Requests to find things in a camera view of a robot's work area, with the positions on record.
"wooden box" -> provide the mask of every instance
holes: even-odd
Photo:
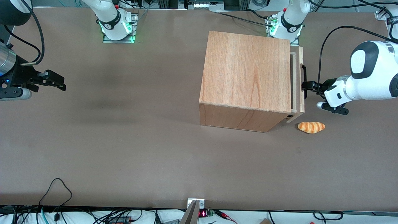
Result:
[[[304,112],[302,48],[288,40],[209,32],[200,124],[267,132]]]

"table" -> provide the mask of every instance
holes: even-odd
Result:
[[[350,102],[340,116],[317,109],[321,98],[310,92],[296,122],[323,122],[315,135],[294,122],[268,133],[200,126],[208,31],[265,35],[261,26],[204,10],[151,10],[136,43],[103,44],[90,9],[35,11],[46,44],[36,69],[64,76],[67,90],[40,87],[30,100],[0,104],[0,204],[37,204],[60,177],[75,206],[183,208],[201,197],[222,209],[398,211],[396,100]],[[309,80],[330,30],[354,25],[386,35],[370,13],[310,13],[305,24]],[[15,33],[40,45],[33,20]],[[334,33],[321,81],[349,74],[351,51],[366,40],[377,38]],[[11,41],[17,54],[35,57]],[[67,198],[57,183],[43,203]]]

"bread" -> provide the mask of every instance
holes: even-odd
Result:
[[[297,127],[309,134],[315,134],[325,129],[325,125],[321,122],[301,122]]]

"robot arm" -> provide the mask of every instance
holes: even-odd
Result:
[[[350,57],[351,75],[328,79],[322,84],[303,82],[302,89],[324,95],[320,109],[347,115],[344,108],[353,100],[386,100],[398,96],[398,44],[390,41],[366,41]]]
[[[0,25],[20,26],[29,20],[31,9],[22,1],[32,8],[31,0],[0,0]],[[116,9],[110,0],[84,2],[95,12],[102,31],[109,39],[121,40],[132,32],[130,12]],[[31,91],[39,91],[37,84],[66,90],[64,77],[51,70],[38,72],[33,65],[35,63],[15,54],[11,44],[0,42],[0,101],[29,99]]]
[[[300,35],[302,23],[310,9],[308,0],[289,0],[286,10],[273,15],[270,20],[265,20],[272,25],[267,29],[269,36],[294,42]]]
[[[121,40],[132,32],[131,12],[116,9],[111,0],[83,1],[94,11],[102,31],[109,39]]]

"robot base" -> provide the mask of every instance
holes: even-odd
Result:
[[[272,25],[272,27],[266,27],[265,32],[267,33],[267,37],[274,37],[274,38],[280,38],[280,39],[288,39],[289,41],[294,38],[294,40],[290,41],[291,46],[299,46],[299,35],[300,31],[302,29],[302,26],[295,31],[294,33],[288,33],[286,30],[284,30],[280,20],[281,20],[281,15],[283,12],[279,12],[278,14],[274,14],[272,16],[269,16],[267,19],[265,19],[266,24]]]
[[[138,14],[131,14],[127,12],[127,23],[126,29],[131,31],[125,38],[121,40],[111,40],[109,39],[105,33],[103,32],[103,43],[134,43],[135,42],[135,34],[137,31],[137,22],[138,22]]]

